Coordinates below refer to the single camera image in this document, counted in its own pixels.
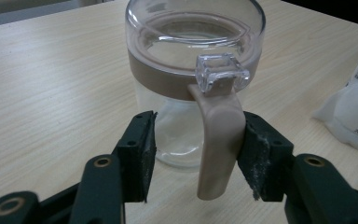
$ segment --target clear plastic lid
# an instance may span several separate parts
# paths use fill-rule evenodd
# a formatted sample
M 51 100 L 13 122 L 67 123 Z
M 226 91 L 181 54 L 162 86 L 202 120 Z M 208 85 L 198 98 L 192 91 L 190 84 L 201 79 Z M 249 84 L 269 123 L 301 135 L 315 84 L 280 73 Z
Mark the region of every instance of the clear plastic lid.
M 250 73 L 261 54 L 265 15 L 253 0 L 130 0 L 127 46 L 140 62 L 195 76 L 200 55 L 230 54 Z

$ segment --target plastic bag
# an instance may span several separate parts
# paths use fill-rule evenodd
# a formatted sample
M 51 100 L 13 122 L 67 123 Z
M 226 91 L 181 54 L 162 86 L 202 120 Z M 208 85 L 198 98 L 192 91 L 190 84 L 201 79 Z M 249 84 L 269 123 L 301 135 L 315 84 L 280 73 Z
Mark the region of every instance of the plastic bag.
M 313 117 L 339 141 L 358 149 L 358 66 L 348 85 L 330 96 Z

